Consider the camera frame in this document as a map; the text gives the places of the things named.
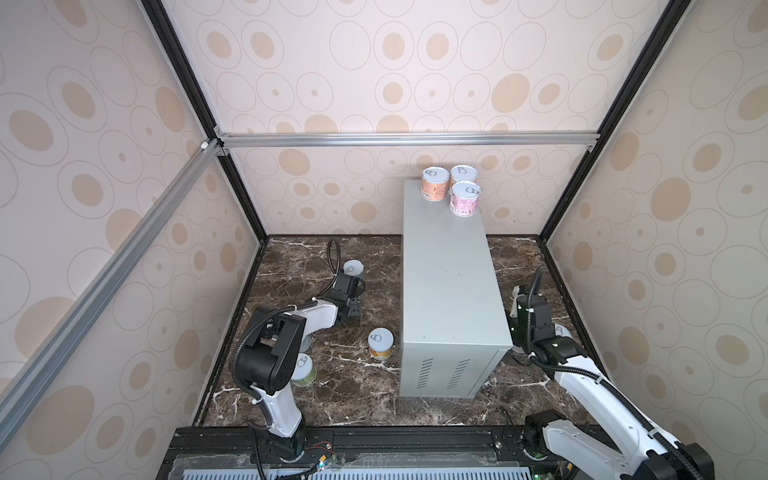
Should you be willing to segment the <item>lime green labelled can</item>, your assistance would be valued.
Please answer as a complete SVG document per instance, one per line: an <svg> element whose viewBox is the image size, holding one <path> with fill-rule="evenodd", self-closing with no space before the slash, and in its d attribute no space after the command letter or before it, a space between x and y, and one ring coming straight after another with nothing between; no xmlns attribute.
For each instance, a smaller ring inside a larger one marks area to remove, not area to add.
<svg viewBox="0 0 768 480"><path fill-rule="evenodd" d="M314 382L316 376L317 371L312 358L305 353L300 353L297 357L291 382L297 387L307 387Z"/></svg>

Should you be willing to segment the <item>white red labelled can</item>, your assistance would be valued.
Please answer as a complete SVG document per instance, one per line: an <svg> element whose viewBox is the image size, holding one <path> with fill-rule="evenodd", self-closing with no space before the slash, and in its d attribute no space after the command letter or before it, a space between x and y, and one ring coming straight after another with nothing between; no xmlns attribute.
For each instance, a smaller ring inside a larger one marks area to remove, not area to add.
<svg viewBox="0 0 768 480"><path fill-rule="evenodd" d="M482 188L470 181L460 181L451 187L450 211L458 217L472 217L478 208Z"/></svg>

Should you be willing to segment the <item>pink orange labelled can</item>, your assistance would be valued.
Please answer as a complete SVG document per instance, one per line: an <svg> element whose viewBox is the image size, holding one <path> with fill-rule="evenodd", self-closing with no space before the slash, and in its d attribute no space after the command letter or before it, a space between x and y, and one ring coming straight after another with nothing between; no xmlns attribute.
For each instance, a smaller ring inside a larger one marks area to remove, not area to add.
<svg viewBox="0 0 768 480"><path fill-rule="evenodd" d="M442 167L428 167L422 172L421 194L430 202L442 201L448 191L450 173Z"/></svg>

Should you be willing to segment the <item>orange tomato labelled can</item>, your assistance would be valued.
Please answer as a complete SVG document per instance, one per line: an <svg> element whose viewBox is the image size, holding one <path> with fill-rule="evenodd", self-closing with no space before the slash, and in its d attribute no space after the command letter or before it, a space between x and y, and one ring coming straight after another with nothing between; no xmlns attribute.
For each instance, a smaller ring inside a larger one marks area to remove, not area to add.
<svg viewBox="0 0 768 480"><path fill-rule="evenodd" d="M470 165L456 165L450 169L451 184L458 182L475 182L478 178L477 170Z"/></svg>

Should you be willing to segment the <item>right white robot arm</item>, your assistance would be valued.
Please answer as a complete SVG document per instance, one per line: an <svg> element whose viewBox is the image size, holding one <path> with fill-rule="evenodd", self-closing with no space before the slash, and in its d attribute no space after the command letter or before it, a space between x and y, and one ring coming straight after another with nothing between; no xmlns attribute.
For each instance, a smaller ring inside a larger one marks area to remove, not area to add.
<svg viewBox="0 0 768 480"><path fill-rule="evenodd" d="M634 405L571 337L561 336L539 293L515 297L513 344L571 394L613 442L608 446L556 410L526 417L523 444L532 458L558 456L594 479L713 479L714 461Z"/></svg>

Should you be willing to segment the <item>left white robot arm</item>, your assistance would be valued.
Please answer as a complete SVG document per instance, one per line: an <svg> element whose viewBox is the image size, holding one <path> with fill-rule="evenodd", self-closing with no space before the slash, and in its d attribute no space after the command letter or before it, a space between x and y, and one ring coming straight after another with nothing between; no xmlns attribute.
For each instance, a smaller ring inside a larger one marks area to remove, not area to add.
<svg viewBox="0 0 768 480"><path fill-rule="evenodd" d="M265 417L265 440L298 456L306 422L291 390L301 344L311 334L357 318L365 281L338 273L320 295L273 310L260 309L234 347L230 372L235 385L254 398Z"/></svg>

